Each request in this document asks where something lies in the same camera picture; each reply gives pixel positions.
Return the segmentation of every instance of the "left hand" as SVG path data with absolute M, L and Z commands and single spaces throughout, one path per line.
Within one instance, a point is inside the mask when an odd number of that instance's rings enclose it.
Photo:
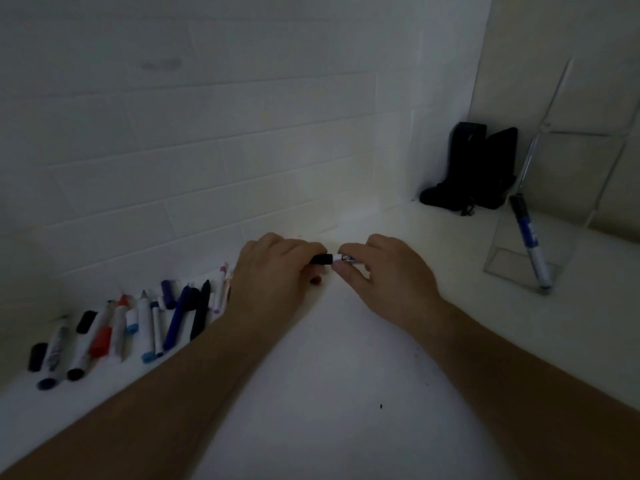
M 302 303 L 309 281 L 324 273 L 324 266 L 309 261 L 325 252 L 319 242 L 283 239 L 274 233 L 247 242 L 234 272 L 226 318 L 249 333 L 279 337 Z

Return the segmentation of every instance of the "hand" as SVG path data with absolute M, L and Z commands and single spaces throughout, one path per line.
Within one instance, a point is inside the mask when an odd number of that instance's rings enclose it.
M 268 233 L 240 252 L 225 316 L 251 333 L 277 338 L 302 303 L 309 281 L 324 273 L 310 265 L 326 252 L 319 242 Z
M 446 303 L 429 266 L 395 237 L 372 234 L 366 244 L 343 244 L 339 252 L 364 263 L 370 276 L 366 279 L 345 261 L 334 262 L 333 270 L 373 312 L 404 330 L 426 321 Z

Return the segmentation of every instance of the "forearm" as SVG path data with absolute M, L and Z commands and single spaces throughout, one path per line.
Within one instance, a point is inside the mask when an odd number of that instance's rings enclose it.
M 237 380 L 273 337 L 223 316 L 164 364 L 5 471 L 4 479 L 181 478 Z
M 444 303 L 409 332 L 525 478 L 640 478 L 640 414 Z

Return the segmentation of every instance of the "pile of markers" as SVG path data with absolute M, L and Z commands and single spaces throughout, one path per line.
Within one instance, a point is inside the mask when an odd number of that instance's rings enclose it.
M 190 339 L 195 339 L 204 330 L 207 313 L 211 309 L 220 315 L 227 306 L 231 290 L 231 273 L 227 264 L 220 266 L 218 292 L 214 292 L 211 282 L 206 280 L 201 289 L 185 286 L 178 300 L 174 298 L 173 283 L 161 283 L 162 294 L 153 301 L 147 291 L 142 291 L 135 306 L 129 306 L 129 298 L 122 295 L 116 303 L 110 300 L 99 312 L 87 311 L 76 327 L 76 332 L 84 337 L 78 339 L 76 354 L 71 361 L 66 377 L 77 381 L 84 377 L 93 359 L 106 357 L 109 363 L 121 363 L 126 337 L 141 340 L 143 363 L 156 358 L 175 347 L 179 341 L 180 325 L 185 313 L 195 310 Z M 163 332 L 161 312 L 173 310 L 173 316 Z M 64 315 L 48 344 L 39 343 L 31 348 L 29 370 L 44 369 L 44 377 L 37 387 L 48 390 L 63 379 L 60 361 L 70 338 L 70 316 Z

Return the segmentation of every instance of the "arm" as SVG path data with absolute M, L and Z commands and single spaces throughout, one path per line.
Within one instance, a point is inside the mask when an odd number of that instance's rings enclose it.
M 227 312 L 160 367 L 13 465 L 3 480 L 181 478 L 225 396 L 282 336 L 324 246 L 267 234 L 242 250 Z
M 413 336 L 523 478 L 640 478 L 640 414 L 516 347 L 443 300 L 404 242 L 373 234 L 333 268 L 370 309 Z

